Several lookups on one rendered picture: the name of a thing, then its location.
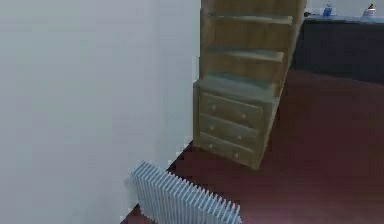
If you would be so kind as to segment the dark kitchen counter cabinet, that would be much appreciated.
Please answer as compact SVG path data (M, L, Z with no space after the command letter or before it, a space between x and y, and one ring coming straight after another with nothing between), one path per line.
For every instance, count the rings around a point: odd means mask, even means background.
M306 18L292 67L384 85L384 22Z

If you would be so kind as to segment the wooden shelf dresser with drawers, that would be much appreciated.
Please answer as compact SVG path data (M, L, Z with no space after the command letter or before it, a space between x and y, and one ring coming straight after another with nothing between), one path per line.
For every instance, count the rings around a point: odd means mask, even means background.
M194 146L259 168L306 5L307 0L201 0Z

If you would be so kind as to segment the white ribbed radiator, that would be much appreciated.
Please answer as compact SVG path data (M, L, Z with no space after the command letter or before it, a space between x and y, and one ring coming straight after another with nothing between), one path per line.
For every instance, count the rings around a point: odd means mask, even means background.
M141 213L156 224L242 224L239 204L149 162L131 178Z

